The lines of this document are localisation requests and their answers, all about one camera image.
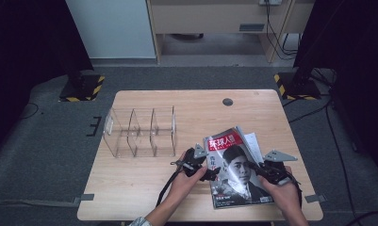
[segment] magazine cover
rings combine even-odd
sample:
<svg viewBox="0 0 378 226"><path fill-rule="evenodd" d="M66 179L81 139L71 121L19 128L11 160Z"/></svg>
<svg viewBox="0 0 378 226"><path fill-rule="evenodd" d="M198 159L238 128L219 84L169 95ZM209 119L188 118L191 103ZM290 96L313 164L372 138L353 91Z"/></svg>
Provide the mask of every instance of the magazine cover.
<svg viewBox="0 0 378 226"><path fill-rule="evenodd" d="M208 168L213 170L221 167L217 179L209 182L214 208L273 202L255 172L248 167L248 161L263 162L254 133L244 136L236 126L205 137L204 144L208 151Z"/></svg>

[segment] clear acrylic organizer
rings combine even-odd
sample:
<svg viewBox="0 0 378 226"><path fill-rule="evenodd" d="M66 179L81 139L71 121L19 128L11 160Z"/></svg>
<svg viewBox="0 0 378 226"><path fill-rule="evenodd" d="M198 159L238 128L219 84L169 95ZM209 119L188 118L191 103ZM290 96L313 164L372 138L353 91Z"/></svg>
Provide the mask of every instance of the clear acrylic organizer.
<svg viewBox="0 0 378 226"><path fill-rule="evenodd" d="M114 157L175 156L174 107L109 109L104 141Z"/></svg>

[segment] sleeve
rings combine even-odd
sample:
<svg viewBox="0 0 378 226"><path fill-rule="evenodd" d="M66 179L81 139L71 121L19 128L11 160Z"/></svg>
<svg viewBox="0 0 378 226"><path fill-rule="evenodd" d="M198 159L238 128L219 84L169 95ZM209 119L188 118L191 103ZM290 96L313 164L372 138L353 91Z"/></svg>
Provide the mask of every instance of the sleeve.
<svg viewBox="0 0 378 226"><path fill-rule="evenodd" d="M152 226L152 225L149 221L147 221L147 219L143 217L139 217L135 219L135 221L133 221L131 224L129 224L129 226Z"/></svg>

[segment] gray carpet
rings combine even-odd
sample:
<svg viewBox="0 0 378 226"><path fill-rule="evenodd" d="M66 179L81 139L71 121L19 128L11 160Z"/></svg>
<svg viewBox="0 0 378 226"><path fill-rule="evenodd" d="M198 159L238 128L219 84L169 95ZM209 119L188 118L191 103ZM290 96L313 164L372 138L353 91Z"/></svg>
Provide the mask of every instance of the gray carpet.
<svg viewBox="0 0 378 226"><path fill-rule="evenodd" d="M94 137L94 117L103 117L117 91L127 89L276 89L273 75L290 68L252 67L125 67L96 68L106 79L95 101L62 103L58 96L66 76L36 86L21 120L0 152L0 201L71 202L89 178L101 139ZM327 88L319 84L322 93ZM296 101L285 106L289 120L322 107L318 101ZM289 103L282 100L282 105ZM339 149L348 173L353 205L358 215L378 210L378 172L366 154L355 153L337 113L329 107ZM321 204L324 218L311 225L345 225L353 219L343 169L325 111L290 124ZM76 218L76 207L0 205L0 225L97 225ZM362 220L378 225L378 216Z"/></svg>

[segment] white wall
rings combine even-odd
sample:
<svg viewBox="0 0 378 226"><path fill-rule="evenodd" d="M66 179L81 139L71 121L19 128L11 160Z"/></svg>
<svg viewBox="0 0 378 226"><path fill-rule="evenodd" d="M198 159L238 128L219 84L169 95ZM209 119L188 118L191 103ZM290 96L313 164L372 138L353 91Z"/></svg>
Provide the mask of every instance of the white wall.
<svg viewBox="0 0 378 226"><path fill-rule="evenodd" d="M145 0L66 0L90 58L156 58Z"/></svg>

